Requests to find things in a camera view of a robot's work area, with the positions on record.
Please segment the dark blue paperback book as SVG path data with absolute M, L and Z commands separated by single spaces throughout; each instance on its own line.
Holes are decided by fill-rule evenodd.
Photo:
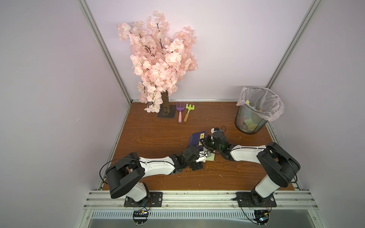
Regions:
M 206 136 L 206 131 L 191 134 L 189 140 L 189 146 L 196 145 L 199 148 L 199 151 L 202 152 L 204 146 L 202 145 L 200 140 L 204 139 L 205 136 Z

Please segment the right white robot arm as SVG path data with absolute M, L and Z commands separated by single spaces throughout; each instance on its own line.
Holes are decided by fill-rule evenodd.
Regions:
M 234 200 L 243 207 L 277 207 L 274 192 L 287 188 L 301 168 L 299 162 L 275 142 L 262 146 L 233 145 L 219 128 L 212 129 L 212 134 L 200 139 L 200 143 L 209 152 L 219 152 L 228 161 L 253 162 L 263 167 L 266 176 L 250 193 L 236 193 Z

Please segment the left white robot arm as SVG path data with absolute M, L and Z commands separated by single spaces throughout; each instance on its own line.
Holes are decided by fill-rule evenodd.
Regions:
M 196 145 L 189 146 L 181 154 L 173 154 L 164 158 L 148 159 L 130 153 L 126 157 L 116 159 L 106 170 L 105 183 L 109 187 L 110 197 L 117 199 L 123 196 L 137 203 L 146 201 L 149 190 L 141 180 L 156 175 L 175 175 L 186 168 L 193 171 L 203 168 L 209 153 L 203 152 Z

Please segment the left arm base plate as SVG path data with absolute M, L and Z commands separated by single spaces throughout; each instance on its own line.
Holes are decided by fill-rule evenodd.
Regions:
M 130 197 L 125 198 L 124 207 L 146 207 L 146 208 L 153 208 L 153 207 L 162 207 L 163 202 L 163 193 L 162 192 L 150 192 L 147 194 L 145 198 L 141 201 L 134 201 Z

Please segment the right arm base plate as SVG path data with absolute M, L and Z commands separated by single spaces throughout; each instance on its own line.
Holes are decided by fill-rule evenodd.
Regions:
M 262 198 L 258 194 L 252 192 L 236 192 L 236 196 L 232 200 L 236 201 L 240 207 L 247 207 L 247 208 L 277 207 L 273 194 L 271 194 L 269 197 Z

